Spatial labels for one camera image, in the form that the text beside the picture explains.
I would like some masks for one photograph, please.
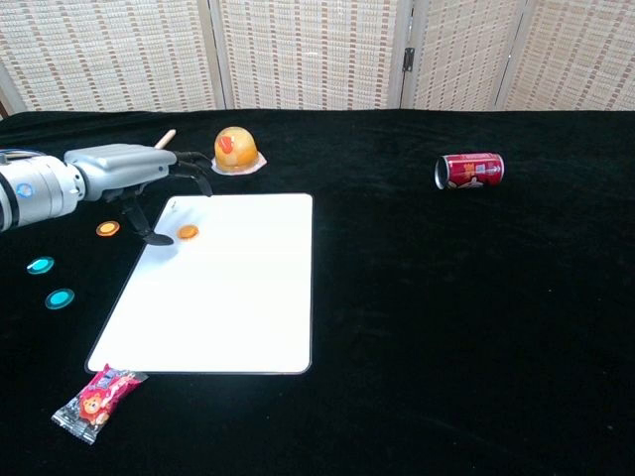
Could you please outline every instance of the door hinge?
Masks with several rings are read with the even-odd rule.
[[[415,49],[414,48],[406,48],[404,51],[404,67],[402,71],[412,71],[413,70],[413,61],[415,60]]]

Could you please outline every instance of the plastic wrapper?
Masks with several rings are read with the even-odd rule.
[[[79,439],[92,444],[121,399],[147,378],[141,372],[116,370],[106,364],[51,419]]]

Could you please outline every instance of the woven screen panel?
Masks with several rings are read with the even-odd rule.
[[[386,107],[397,3],[220,0],[235,107]]]
[[[195,0],[7,2],[0,60],[28,110],[216,108]]]
[[[505,109],[635,109],[635,2],[539,0]]]
[[[484,111],[518,27],[514,0],[430,0],[413,71],[416,109]]]

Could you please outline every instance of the can label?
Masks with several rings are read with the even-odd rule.
[[[504,173],[498,154],[457,154],[439,159],[435,181],[438,188],[477,188],[501,183]]]

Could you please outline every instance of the wooden stick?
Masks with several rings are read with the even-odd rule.
[[[177,135],[176,129],[170,129],[166,134],[161,138],[161,140],[155,145],[155,149],[163,149],[168,145],[172,138]]]

